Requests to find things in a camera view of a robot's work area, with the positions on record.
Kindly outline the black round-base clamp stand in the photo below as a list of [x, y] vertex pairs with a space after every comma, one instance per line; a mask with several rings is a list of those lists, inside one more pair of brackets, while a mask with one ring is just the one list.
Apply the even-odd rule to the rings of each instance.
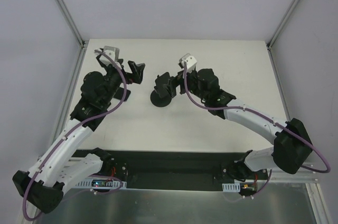
[[176, 96], [176, 87], [174, 86], [174, 77], [169, 72], [158, 75], [155, 79], [154, 90], [150, 95], [151, 103], [159, 108], [168, 106]]

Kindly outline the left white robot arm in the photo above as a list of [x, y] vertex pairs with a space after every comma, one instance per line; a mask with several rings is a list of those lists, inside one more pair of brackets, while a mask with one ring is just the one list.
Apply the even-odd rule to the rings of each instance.
[[122, 59], [99, 64], [106, 73], [92, 71], [85, 75], [80, 100], [58, 138], [28, 171], [17, 171], [12, 178], [23, 198], [22, 211], [27, 220], [33, 220], [27, 214], [29, 203], [40, 213], [50, 213], [85, 178], [99, 175], [115, 179], [117, 170], [111, 155], [98, 147], [77, 164], [65, 166], [103, 119], [126, 101], [130, 94], [127, 85], [143, 80], [143, 63], [129, 61], [130, 72], [124, 70]]

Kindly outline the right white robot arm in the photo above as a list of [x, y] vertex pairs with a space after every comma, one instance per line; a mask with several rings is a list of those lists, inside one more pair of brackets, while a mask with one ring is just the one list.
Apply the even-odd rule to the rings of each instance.
[[273, 119], [246, 108], [242, 101], [220, 88], [212, 69], [193, 70], [186, 75], [180, 71], [175, 77], [168, 72], [158, 76], [150, 96], [151, 103], [156, 107], [168, 106], [176, 96], [177, 87], [181, 94], [198, 97], [212, 115], [238, 123], [272, 144], [264, 150], [248, 150], [241, 159], [230, 163], [226, 173], [233, 179], [244, 181], [257, 171], [276, 167], [295, 174], [312, 152], [311, 140], [300, 120]]

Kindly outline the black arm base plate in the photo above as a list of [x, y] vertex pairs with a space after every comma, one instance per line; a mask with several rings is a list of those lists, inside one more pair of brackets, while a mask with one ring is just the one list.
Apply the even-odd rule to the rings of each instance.
[[242, 153], [108, 151], [104, 174], [129, 189], [221, 191], [233, 182], [227, 169]]

